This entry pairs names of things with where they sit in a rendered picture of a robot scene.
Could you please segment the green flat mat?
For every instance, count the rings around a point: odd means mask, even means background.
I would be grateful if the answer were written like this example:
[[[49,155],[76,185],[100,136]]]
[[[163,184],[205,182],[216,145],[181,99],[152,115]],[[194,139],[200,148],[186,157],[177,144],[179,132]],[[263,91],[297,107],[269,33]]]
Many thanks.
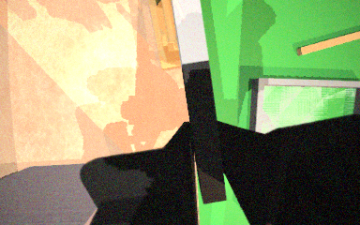
[[[298,56],[297,50],[360,32],[360,0],[200,0],[217,120],[249,130],[252,80],[360,82],[360,39]],[[333,88],[315,121],[353,114],[355,97]],[[348,94],[339,94],[348,93]],[[348,96],[346,96],[348,95]],[[350,103],[350,104],[349,104]],[[341,108],[340,108],[341,107]],[[249,225],[224,175],[227,200],[203,204],[200,225]]]

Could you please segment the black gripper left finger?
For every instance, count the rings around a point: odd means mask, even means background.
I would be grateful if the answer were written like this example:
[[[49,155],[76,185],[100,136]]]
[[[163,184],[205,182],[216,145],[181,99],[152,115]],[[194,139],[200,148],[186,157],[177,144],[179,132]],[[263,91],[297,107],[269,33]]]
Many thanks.
[[[199,225],[194,149],[189,121],[161,148],[96,157],[80,179],[98,208],[103,201],[174,191],[184,223]]]

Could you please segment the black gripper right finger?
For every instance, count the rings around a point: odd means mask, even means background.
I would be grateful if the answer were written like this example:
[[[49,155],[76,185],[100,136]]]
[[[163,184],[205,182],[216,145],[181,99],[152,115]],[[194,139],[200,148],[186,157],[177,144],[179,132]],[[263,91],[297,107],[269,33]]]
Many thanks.
[[[223,173],[249,225],[275,225],[290,158],[360,141],[360,114],[276,128],[267,133],[217,121]]]

